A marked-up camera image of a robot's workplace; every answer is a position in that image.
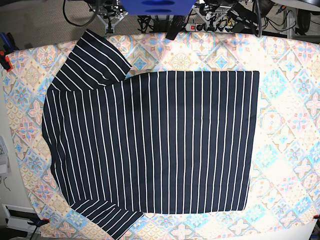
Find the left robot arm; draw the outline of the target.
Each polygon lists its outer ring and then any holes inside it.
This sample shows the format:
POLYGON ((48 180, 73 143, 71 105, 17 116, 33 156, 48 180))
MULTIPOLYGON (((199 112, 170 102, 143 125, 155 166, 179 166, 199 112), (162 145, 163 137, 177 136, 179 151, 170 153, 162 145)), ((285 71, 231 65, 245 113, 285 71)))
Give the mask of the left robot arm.
POLYGON ((197 0, 191 11, 203 23, 191 23, 194 32, 240 33, 248 29, 262 33, 262 4, 255 0, 197 0))

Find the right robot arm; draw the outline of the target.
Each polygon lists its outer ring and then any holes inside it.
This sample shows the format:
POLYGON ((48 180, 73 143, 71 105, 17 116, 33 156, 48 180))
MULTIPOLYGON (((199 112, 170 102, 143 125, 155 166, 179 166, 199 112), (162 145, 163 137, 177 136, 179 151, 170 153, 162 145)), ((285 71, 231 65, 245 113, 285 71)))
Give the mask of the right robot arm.
POLYGON ((117 24, 127 15, 120 0, 85 0, 91 12, 96 12, 98 19, 104 24, 106 34, 114 34, 117 24))

